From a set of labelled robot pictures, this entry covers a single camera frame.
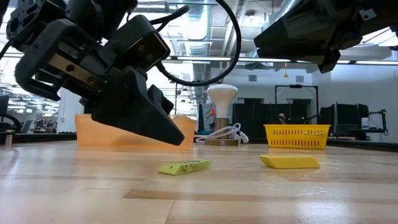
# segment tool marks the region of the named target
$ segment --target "wood grain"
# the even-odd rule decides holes
[[[320,169],[275,170],[261,154],[308,154]],[[159,174],[162,163],[209,159],[208,170]],[[398,223],[398,154],[266,145],[192,151],[0,148],[0,223]]]

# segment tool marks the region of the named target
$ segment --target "yellow sponge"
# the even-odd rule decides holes
[[[204,159],[192,159],[187,161],[172,162],[169,164],[163,164],[159,172],[169,175],[181,175],[187,174],[199,170],[208,169],[211,161]]]
[[[275,169],[319,168],[317,158],[303,155],[262,155],[261,161]]]

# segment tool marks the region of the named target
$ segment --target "yellow basket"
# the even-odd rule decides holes
[[[265,124],[270,147],[324,149],[328,124]]]

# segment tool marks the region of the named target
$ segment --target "translucent orange bin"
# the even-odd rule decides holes
[[[265,124],[269,147],[324,149],[328,124]]]
[[[131,147],[135,149],[192,149],[196,123],[185,116],[171,116],[172,121],[184,134],[179,146],[140,136],[128,131],[98,123],[90,114],[75,116],[76,134],[79,146]]]

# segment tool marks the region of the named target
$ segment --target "white lamp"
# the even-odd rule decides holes
[[[229,126],[228,120],[228,109],[229,104],[238,95],[238,89],[232,85],[212,85],[207,89],[207,94],[213,100],[216,105],[216,120],[215,120],[215,131],[223,129]],[[222,131],[221,134],[227,133],[228,129]],[[206,144],[212,145],[238,145],[238,140],[228,139],[228,136],[220,139],[207,139]]]

